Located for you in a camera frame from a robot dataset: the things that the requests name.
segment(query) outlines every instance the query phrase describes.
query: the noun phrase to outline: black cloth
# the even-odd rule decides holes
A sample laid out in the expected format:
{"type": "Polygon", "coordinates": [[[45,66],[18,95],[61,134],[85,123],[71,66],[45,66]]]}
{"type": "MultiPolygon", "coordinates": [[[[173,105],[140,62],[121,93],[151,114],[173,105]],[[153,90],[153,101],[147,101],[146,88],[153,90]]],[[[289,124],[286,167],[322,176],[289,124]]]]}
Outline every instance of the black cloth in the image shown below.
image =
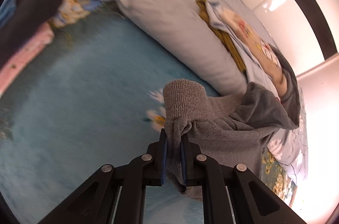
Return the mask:
{"type": "Polygon", "coordinates": [[[13,17],[0,29],[0,68],[58,10],[62,0],[17,0],[13,17]]]}

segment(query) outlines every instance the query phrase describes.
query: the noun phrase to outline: gray hoodie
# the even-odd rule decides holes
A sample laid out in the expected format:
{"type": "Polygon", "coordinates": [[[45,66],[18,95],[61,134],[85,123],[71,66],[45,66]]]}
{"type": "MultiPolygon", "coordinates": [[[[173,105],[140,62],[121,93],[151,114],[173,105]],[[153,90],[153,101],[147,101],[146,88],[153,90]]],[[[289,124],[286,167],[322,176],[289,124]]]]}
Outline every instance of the gray hoodie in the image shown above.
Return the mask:
{"type": "Polygon", "coordinates": [[[180,165],[181,136],[198,144],[203,154],[219,164],[234,167],[245,164],[256,176],[261,173],[261,155],[280,128],[299,126],[300,101],[294,72],[282,56],[279,58],[288,82],[281,101],[272,92],[253,82],[244,96],[207,97],[199,83],[176,80],[164,88],[168,138],[167,176],[184,195],[202,200],[200,187],[183,185],[180,165]]]}

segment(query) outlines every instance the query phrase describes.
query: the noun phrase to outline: bed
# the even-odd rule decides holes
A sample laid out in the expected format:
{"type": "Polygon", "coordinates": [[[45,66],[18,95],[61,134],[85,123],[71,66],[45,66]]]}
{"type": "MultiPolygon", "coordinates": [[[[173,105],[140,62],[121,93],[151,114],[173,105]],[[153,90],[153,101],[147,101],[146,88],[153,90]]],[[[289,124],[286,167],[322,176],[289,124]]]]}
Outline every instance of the bed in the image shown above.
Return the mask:
{"type": "MultiPolygon", "coordinates": [[[[225,3],[250,16],[274,45],[241,0],[225,3]]],[[[0,192],[22,224],[37,223],[98,166],[126,164],[157,141],[166,83],[184,78],[202,84],[208,95],[223,92],[220,80],[194,72],[199,66],[178,60],[180,50],[159,41],[140,19],[127,18],[131,12],[119,0],[99,4],[76,23],[54,27],[54,41],[0,99],[0,192]]],[[[292,204],[296,185],[268,151],[262,180],[292,204]]],[[[203,222],[202,204],[170,183],[147,189],[145,204],[146,223],[203,222]]]]}

